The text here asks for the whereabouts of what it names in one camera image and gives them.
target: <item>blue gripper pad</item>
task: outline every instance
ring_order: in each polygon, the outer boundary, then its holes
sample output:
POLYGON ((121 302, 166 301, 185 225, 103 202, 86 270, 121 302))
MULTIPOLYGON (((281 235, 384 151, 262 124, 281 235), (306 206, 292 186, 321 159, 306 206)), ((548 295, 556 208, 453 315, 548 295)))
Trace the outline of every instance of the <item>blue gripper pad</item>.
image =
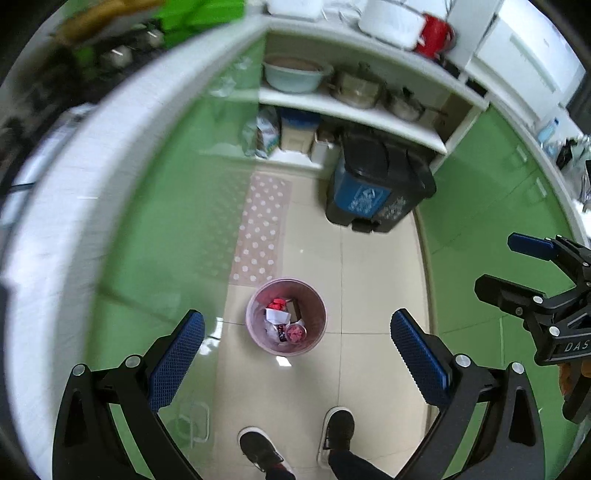
POLYGON ((540 260, 553 260, 558 255, 554 244, 523 233, 512 233, 507 239, 507 245, 512 252, 517 252, 540 260))
POLYGON ((390 321, 390 336, 404 363, 421 391, 425 402, 435 407, 447 407, 449 378, 422 337, 420 327, 406 310, 397 310, 390 321))
POLYGON ((170 405, 205 337, 203 315, 195 312, 179 331, 150 376, 150 410, 170 405))

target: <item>polka dot mat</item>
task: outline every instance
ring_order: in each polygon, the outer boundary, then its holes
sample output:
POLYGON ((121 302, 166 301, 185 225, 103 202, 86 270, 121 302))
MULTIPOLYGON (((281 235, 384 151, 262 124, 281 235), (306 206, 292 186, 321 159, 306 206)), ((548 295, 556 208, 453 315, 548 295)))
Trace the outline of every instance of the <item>polka dot mat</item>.
POLYGON ((291 182, 255 173, 246 194, 230 283, 258 287, 278 276, 291 182))

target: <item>pink trash can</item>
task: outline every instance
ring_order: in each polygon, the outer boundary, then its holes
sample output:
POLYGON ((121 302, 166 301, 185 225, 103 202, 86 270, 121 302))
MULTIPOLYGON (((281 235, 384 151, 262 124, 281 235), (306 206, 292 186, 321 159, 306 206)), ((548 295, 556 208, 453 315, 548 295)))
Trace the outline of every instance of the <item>pink trash can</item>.
POLYGON ((326 331, 326 306, 320 295, 307 283, 296 278, 277 278, 259 288, 246 307, 246 328, 264 351, 279 356, 296 356, 312 350, 326 331), (277 344, 265 330, 265 308, 273 299, 296 299, 300 306, 307 336, 302 343, 277 344))

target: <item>sneaker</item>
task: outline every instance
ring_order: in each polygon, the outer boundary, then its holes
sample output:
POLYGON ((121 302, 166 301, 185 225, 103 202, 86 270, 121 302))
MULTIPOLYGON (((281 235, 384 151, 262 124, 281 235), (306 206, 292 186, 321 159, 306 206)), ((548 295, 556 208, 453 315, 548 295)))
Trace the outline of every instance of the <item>sneaker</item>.
POLYGON ((261 472, 282 465, 285 470, 292 472, 285 459, 277 452, 269 436, 256 427, 246 427, 238 433, 238 446, 261 472))
POLYGON ((318 449, 318 465, 330 468, 329 453, 331 450, 350 450, 351 438, 355 431, 355 420, 348 408, 331 408, 322 427, 320 448, 318 449))

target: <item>white pot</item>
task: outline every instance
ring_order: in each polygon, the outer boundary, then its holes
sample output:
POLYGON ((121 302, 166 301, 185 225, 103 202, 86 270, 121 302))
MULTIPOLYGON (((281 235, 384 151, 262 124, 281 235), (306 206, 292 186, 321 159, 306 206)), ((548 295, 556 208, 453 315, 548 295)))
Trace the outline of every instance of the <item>white pot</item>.
POLYGON ((425 23, 419 12, 396 0, 368 0, 359 29, 370 37, 413 50, 425 23))

